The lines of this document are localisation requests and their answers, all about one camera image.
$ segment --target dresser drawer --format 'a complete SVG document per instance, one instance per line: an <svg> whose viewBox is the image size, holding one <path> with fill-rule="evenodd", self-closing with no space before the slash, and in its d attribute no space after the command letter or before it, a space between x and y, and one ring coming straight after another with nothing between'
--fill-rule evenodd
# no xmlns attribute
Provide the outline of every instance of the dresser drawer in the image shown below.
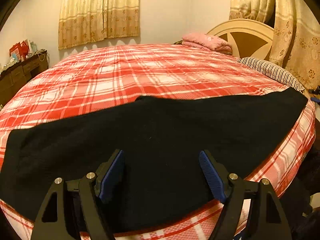
<svg viewBox="0 0 320 240"><path fill-rule="evenodd" d="M8 103L10 101L11 98L12 98L11 88L5 88L3 90L0 90L0 104L1 105L4 106L6 103Z"/></svg>
<svg viewBox="0 0 320 240"><path fill-rule="evenodd" d="M28 62L27 64L23 65L23 72L25 74L30 73L32 70L34 70L35 68L39 67L39 61L38 60L34 60L31 62Z"/></svg>
<svg viewBox="0 0 320 240"><path fill-rule="evenodd" d="M8 88L13 85L12 78L10 74L5 75L1 80L0 80L0 89Z"/></svg>
<svg viewBox="0 0 320 240"><path fill-rule="evenodd" d="M13 86L11 87L12 96L14 96L20 90L20 88L22 88L26 83L27 81L25 76L16 80Z"/></svg>
<svg viewBox="0 0 320 240"><path fill-rule="evenodd" d="M22 66L19 66L11 71L12 82L15 83L16 81L20 80L24 77L24 73L22 70Z"/></svg>

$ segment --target wooden dresser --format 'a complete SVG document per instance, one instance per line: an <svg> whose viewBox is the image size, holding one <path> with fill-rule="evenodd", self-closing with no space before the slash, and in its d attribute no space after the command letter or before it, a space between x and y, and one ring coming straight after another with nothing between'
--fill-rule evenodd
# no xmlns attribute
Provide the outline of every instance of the wooden dresser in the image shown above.
<svg viewBox="0 0 320 240"><path fill-rule="evenodd" d="M18 62L0 74L0 104L3 106L39 73L48 69L47 52L35 54Z"/></svg>

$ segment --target striped pillow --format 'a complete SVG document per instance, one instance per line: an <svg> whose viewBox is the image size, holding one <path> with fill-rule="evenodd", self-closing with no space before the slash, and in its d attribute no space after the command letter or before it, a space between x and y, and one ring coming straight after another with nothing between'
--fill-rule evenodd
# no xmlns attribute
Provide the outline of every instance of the striped pillow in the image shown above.
<svg viewBox="0 0 320 240"><path fill-rule="evenodd" d="M270 61L256 59L253 57L244 57L238 59L237 62L240 62L254 70L257 70L281 84L292 87L300 93L303 93L304 87L295 76L293 76L289 71L276 64L271 63Z"/></svg>

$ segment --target folded blanket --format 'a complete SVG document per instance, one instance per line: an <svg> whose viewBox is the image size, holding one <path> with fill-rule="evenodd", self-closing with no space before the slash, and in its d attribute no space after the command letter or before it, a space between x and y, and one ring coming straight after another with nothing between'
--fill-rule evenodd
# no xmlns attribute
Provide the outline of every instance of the folded blanket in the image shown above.
<svg viewBox="0 0 320 240"><path fill-rule="evenodd" d="M232 46L217 36L212 36L204 33L190 33L182 37L182 45L209 49L212 51L221 52L224 54L232 54Z"/></svg>

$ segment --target bed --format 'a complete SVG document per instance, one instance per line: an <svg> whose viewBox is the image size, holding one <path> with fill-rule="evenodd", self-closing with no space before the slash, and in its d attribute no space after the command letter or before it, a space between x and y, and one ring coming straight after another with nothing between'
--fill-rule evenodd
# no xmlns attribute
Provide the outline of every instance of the bed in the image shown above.
<svg viewBox="0 0 320 240"><path fill-rule="evenodd" d="M264 95L287 86L237 62L238 57L267 59L273 29L246 20L230 20L209 31L233 45L233 56L182 45L107 47L70 56L25 85L0 112L0 167L13 129L85 114L132 102L139 95L198 99L225 95ZM315 139L315 105L308 101L299 119L275 151L247 179L268 178L280 196L296 175ZM245 201L238 231L245 227ZM0 201L19 237L30 239L33 222ZM213 200L174 224L116 234L121 239L207 239L222 204ZM89 239L82 233L83 239Z"/></svg>

